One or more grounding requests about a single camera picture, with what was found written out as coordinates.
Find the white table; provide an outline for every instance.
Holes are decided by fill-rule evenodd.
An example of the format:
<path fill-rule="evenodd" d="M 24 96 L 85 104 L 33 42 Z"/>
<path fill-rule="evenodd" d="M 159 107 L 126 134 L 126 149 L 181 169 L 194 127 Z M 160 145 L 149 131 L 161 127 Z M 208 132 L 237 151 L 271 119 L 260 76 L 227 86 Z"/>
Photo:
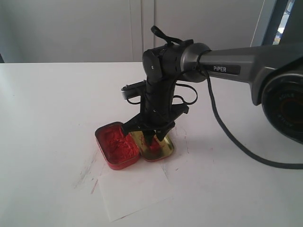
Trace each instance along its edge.
<path fill-rule="evenodd" d="M 199 100 L 177 119 L 176 152 L 161 164 L 173 198 L 109 223 L 95 185 L 110 170 L 94 132 L 138 113 L 120 89 L 144 78 L 141 63 L 0 65 L 1 227 L 303 226 L 303 171 L 240 151 L 213 117 L 206 82 L 194 84 Z M 240 141 L 263 157 L 303 162 L 302 145 L 269 124 L 248 85 L 212 82 L 221 117 Z"/>

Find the red paint tin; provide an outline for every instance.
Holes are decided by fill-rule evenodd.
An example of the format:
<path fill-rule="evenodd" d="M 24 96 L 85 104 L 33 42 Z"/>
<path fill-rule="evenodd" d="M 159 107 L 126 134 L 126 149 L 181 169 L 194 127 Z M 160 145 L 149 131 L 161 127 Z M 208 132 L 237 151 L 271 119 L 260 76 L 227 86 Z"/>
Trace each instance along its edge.
<path fill-rule="evenodd" d="M 128 134 L 124 137 L 121 122 L 114 122 L 98 128 L 95 132 L 97 143 L 110 168 L 120 170 L 136 163 L 140 149 Z"/>

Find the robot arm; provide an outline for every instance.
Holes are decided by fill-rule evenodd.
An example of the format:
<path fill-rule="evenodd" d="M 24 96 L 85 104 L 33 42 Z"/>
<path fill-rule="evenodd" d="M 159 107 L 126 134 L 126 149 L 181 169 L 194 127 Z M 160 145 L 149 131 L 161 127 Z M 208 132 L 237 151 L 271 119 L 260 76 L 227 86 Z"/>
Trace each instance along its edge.
<path fill-rule="evenodd" d="M 205 44 L 166 36 L 156 26 L 151 30 L 167 44 L 145 51 L 146 80 L 122 89 L 127 100 L 141 97 L 140 113 L 122 125 L 125 135 L 143 131 L 147 144 L 155 134 L 162 140 L 189 110 L 186 103 L 172 104 L 176 81 L 204 81 L 196 70 L 202 65 L 212 77 L 249 83 L 253 104 L 262 103 L 273 126 L 303 142 L 303 44 L 211 51 Z"/>

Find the paper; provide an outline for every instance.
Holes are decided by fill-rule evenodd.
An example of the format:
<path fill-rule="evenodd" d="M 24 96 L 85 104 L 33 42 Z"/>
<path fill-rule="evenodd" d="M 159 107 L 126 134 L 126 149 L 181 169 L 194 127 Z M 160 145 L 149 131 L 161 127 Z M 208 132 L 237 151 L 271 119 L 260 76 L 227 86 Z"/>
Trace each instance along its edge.
<path fill-rule="evenodd" d="M 98 179 L 109 221 L 115 221 L 172 196 L 172 187 L 159 163 L 139 160 Z"/>

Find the gold tin lid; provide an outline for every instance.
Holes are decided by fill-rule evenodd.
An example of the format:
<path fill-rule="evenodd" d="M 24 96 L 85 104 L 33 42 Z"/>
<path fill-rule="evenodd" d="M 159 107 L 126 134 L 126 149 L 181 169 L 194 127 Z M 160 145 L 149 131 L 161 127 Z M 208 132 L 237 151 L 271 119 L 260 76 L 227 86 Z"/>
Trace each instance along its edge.
<path fill-rule="evenodd" d="M 174 145 L 168 135 L 165 136 L 162 141 L 159 141 L 158 138 L 154 136 L 153 142 L 150 146 L 145 143 L 144 136 L 141 131 L 130 132 L 130 135 L 140 148 L 141 155 L 146 161 L 158 161 L 170 156 L 174 152 Z"/>

